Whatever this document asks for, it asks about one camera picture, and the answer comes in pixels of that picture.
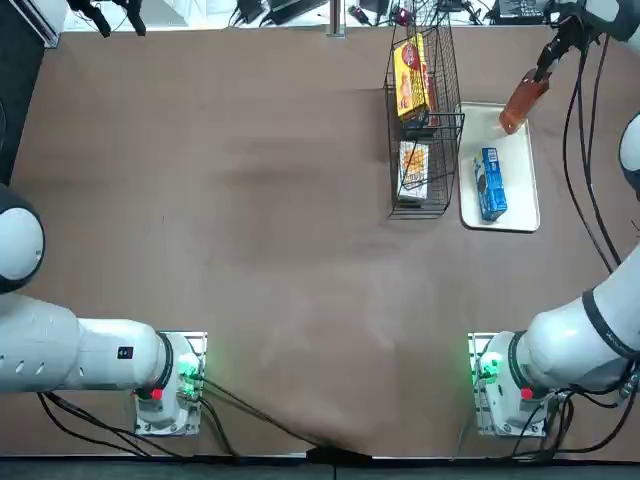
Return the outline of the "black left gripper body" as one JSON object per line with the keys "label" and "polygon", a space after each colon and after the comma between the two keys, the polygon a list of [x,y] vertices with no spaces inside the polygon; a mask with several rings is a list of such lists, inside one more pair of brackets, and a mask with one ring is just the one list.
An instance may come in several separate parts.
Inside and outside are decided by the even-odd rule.
{"label": "black left gripper body", "polygon": [[85,11],[90,7],[97,7],[100,4],[113,4],[124,9],[126,12],[139,12],[142,0],[68,0],[67,4],[74,11]]}

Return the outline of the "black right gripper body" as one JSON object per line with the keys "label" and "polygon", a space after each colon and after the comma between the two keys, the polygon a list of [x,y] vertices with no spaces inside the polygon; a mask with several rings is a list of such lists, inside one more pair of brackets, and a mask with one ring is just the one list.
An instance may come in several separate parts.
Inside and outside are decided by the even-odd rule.
{"label": "black right gripper body", "polygon": [[560,12],[552,23],[556,34],[551,41],[552,50],[583,50],[591,43],[600,44],[600,31],[596,17],[587,12]]}

